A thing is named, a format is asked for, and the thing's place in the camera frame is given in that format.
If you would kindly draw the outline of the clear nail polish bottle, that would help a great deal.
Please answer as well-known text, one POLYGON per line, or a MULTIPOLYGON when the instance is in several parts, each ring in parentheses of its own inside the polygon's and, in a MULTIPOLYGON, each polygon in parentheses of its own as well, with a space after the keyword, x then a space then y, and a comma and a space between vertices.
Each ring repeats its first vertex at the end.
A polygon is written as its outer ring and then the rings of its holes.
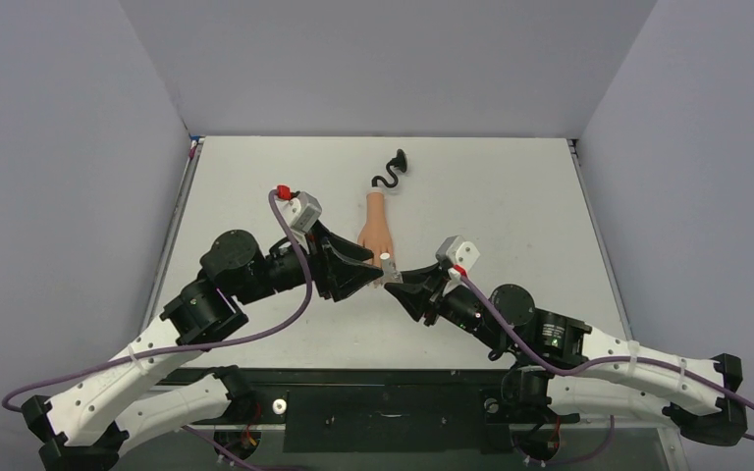
POLYGON ((386 284, 401 284, 403 282, 403 274, 394 264, 384 265, 383 277, 381 283, 386 284))

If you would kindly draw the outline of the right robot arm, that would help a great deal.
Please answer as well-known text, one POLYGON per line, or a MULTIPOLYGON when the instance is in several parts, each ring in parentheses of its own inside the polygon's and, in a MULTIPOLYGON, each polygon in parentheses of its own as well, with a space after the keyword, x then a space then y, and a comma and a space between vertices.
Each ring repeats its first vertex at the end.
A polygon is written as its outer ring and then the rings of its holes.
POLYGON ((747 432, 738 357, 695 359, 623 340, 536 306, 523 287, 489 297, 438 265, 404 273, 386 291, 416 322, 446 320, 515 362, 501 397, 524 417, 615 415, 672 426, 696 443, 734 446, 747 432))

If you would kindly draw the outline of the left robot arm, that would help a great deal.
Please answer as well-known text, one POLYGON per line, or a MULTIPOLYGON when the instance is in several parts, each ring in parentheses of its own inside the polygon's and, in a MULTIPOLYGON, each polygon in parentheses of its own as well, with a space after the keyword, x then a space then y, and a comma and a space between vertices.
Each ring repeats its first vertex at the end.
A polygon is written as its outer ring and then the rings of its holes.
POLYGON ((151 395, 168 375, 243 327, 242 307, 306 287, 340 301, 380 278, 372 253, 321 224, 305 243, 263 253, 243 230, 219 235, 201 257, 196 279, 111 362, 53 396, 21 408, 40 439, 48 470, 108 470, 128 451, 165 433, 207 420, 241 422, 260 411, 237 366, 213 367, 193 383, 151 395))

